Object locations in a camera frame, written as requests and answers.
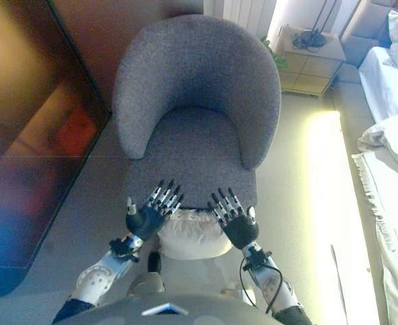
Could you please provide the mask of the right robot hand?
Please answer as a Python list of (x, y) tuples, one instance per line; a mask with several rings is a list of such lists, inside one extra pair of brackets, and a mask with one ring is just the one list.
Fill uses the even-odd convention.
[(231, 188), (229, 196), (221, 189), (219, 195), (211, 194), (213, 202), (207, 202), (212, 216), (221, 227), (230, 242), (242, 250), (259, 235), (259, 225), (256, 220), (255, 208), (244, 208)]

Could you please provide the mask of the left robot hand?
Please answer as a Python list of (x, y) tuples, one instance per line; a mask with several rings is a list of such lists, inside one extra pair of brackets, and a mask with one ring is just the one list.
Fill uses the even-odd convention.
[(174, 184), (175, 180), (172, 179), (164, 189), (162, 179), (140, 209), (131, 196), (127, 197), (126, 227), (132, 234), (146, 241), (175, 214), (184, 195), (179, 195), (180, 185), (173, 191)]

